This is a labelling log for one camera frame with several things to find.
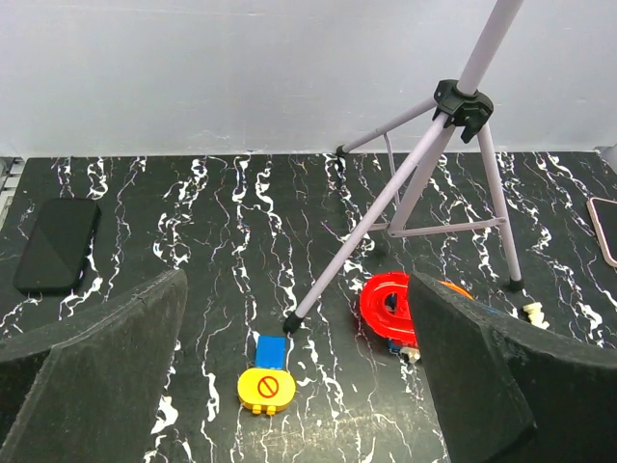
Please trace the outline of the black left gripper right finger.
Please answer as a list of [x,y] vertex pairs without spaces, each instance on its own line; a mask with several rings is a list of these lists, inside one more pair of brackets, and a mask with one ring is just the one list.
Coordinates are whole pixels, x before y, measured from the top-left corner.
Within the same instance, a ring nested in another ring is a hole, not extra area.
[[616,352],[414,273],[408,300],[453,462],[613,462]]

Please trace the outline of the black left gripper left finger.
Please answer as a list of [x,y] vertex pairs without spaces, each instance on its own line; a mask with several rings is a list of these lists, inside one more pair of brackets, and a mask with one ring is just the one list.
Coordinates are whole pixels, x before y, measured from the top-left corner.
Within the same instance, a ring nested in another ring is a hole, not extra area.
[[2,461],[142,461],[187,294],[171,270],[2,340]]

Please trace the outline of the phone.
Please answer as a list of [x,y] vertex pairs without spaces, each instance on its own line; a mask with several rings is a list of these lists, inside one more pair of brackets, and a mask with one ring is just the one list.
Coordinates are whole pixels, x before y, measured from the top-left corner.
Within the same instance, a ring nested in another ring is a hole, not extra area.
[[587,209],[594,226],[604,260],[609,266],[615,268],[617,266],[617,204],[613,200],[592,197],[587,201]]

